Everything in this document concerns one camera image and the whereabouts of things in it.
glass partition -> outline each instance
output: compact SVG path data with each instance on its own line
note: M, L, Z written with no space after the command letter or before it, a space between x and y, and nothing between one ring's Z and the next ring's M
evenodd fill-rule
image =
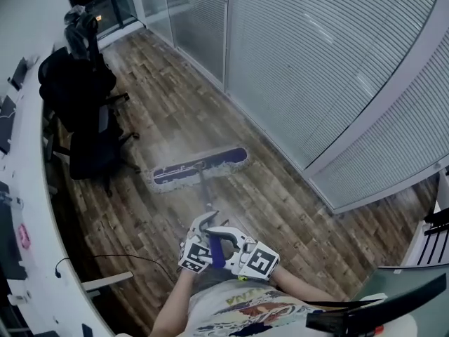
M312 178L331 206L361 201L448 154L448 86L449 31L401 97Z
M86 5L86 9L97 18L100 37L119 28L111 0L94 0Z
M303 170L376 96L435 0L230 0L227 90Z
M146 26L173 45L167 0L142 0Z
M223 80L225 0L167 0L175 45Z

mop head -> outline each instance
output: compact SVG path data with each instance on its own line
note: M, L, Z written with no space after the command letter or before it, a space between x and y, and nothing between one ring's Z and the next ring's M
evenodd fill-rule
M227 176L250 165L250 154L244 147L220 148L192 156L189 161L153 168L149 172L150 189L164 193L200 183L195 164L203 161L203 176Z

office chair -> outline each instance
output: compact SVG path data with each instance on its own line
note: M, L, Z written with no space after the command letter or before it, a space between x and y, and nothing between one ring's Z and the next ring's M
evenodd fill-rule
M116 83L116 77L105 63L98 48L98 21L86 11L84 6L76 5L65 15L65 37L75 59L88 60L95 75L96 89L109 95Z
M125 164L136 173L140 172L139 166L120 156L121 146L130 137L138 139L139 134L131 132L121 137L123 130L113 111L106 108L109 101L101 101L96 96L98 90L90 64L73 59L66 48L54 52L42 62L38 78L42 99L64 127L73 132L70 150L53 146L52 151L69 157L70 177L74 180L101 177L110 197L110 175L120 165ZM104 111L106 123L102 116Z

blue mop handle grip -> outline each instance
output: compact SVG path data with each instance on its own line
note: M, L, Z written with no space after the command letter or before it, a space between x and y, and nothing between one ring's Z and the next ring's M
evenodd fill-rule
M225 255L223 254L220 236L209 235L210 254L212 255L212 267L223 268L226 265Z

wooden floor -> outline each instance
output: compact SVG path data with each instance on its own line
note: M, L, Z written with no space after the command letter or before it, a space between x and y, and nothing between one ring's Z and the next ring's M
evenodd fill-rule
M253 156L246 170L210 180L220 220L278 251L281 263L337 298L351 298L378 265L401 262L417 222L436 197L431 178L363 208L331 216L288 162L183 58L141 29L103 51L117 76L119 123L140 133L124 154L142 167L120 170L111 199L100 182L67 179L87 245L94 254L132 253L160 262L176 280L179 243L203 213L200 187L166 194L149 191L157 165L216 147L244 144ZM158 265L132 258L97 260L104 275L132 270L135 278L114 292L148 334L173 283Z

